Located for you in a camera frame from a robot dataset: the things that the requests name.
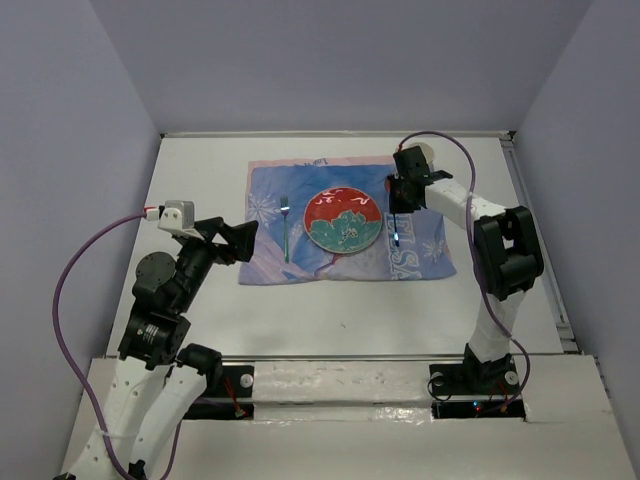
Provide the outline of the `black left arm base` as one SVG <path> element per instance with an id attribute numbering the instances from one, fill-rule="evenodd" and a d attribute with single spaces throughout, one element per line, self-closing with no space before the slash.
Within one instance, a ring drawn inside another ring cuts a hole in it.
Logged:
<path id="1" fill-rule="evenodd" d="M 225 364 L 215 386 L 208 386 L 184 415 L 185 420 L 252 420 L 255 368 L 252 364 Z"/>

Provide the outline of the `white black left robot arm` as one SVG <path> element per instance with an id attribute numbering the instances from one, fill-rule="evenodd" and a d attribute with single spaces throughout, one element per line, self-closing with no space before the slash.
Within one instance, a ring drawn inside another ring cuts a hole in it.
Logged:
<path id="1" fill-rule="evenodd" d="M 56 340 L 82 384 L 96 418 L 83 450 L 63 479 L 147 479 L 165 444 L 178 441 L 181 422 L 195 403 L 222 387 L 237 419 L 247 416 L 224 372 L 222 355 L 183 342 L 185 314 L 213 265 L 247 263 L 259 223 L 230 226 L 220 217 L 169 228 L 176 256 L 152 252 L 135 269 L 134 303 L 119 343 L 104 401 L 97 398 L 62 336 L 57 283 L 52 302 Z"/>

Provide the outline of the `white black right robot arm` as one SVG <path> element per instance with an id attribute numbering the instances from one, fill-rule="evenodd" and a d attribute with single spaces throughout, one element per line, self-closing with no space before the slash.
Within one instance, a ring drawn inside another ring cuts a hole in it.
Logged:
<path id="1" fill-rule="evenodd" d="M 396 171 L 386 180 L 391 213 L 428 209 L 458 225 L 467 236 L 481 295 L 462 361 L 432 365 L 430 393 L 440 402 L 494 392 L 513 401 L 529 379 L 516 371 L 512 349 L 527 351 L 513 328 L 526 293 L 544 271 L 533 215 L 524 206 L 507 208 L 482 198 L 473 185 L 464 187 L 431 167 L 419 147 L 399 148 L 393 158 Z"/>

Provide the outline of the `iridescent rainbow metal spoon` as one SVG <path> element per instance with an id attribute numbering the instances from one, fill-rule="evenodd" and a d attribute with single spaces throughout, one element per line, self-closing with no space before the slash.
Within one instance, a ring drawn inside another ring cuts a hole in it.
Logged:
<path id="1" fill-rule="evenodd" d="M 393 239 L 394 239 L 394 244 L 397 248 L 400 248 L 400 234 L 399 234 L 399 228 L 398 228 L 398 219 L 397 219 L 397 214 L 392 214 L 392 218 L 393 218 L 393 227 L 394 227 L 394 234 L 393 234 Z"/>

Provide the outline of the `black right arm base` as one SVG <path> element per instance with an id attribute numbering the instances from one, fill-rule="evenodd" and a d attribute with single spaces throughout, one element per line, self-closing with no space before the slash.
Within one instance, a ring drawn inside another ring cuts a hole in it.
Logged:
<path id="1" fill-rule="evenodd" d="M 525 420 L 519 391 L 520 382 L 514 363 L 492 373 L 479 384 L 464 375 L 461 363 L 429 366 L 427 392 L 432 399 L 435 420 L 508 419 Z"/>

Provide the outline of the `blue Elsa cloth placemat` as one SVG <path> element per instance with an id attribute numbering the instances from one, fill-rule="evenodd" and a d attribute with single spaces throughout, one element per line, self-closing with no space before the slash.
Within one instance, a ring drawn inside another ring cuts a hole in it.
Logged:
<path id="1" fill-rule="evenodd" d="M 442 215 L 389 211 L 389 156 L 252 161 L 245 217 L 259 224 L 245 286 L 452 277 Z"/>

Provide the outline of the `red teal floral plate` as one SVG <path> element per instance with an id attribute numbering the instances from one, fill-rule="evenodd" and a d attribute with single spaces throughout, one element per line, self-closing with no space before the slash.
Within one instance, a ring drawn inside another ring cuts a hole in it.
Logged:
<path id="1" fill-rule="evenodd" d="M 353 187 L 325 189 L 307 203 L 303 225 L 322 250 L 351 255 L 370 247 L 382 229 L 382 212 L 372 196 Z"/>

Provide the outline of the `yellow-green ceramic mug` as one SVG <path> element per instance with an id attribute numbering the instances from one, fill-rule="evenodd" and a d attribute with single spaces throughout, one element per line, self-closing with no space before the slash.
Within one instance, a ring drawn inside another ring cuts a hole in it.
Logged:
<path id="1" fill-rule="evenodd" d="M 435 161 L 435 151 L 433 148 L 426 143 L 419 143 L 418 147 L 420 148 L 422 154 L 424 155 L 428 164 L 433 164 Z"/>

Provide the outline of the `iridescent rainbow metal fork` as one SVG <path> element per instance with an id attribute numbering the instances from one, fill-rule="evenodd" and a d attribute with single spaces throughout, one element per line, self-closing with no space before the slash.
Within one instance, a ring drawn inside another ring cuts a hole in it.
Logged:
<path id="1" fill-rule="evenodd" d="M 288 229 L 288 214 L 290 206 L 289 199 L 286 195 L 280 198 L 280 213 L 283 217 L 283 246 L 284 246 L 284 261 L 289 262 L 289 229 Z"/>

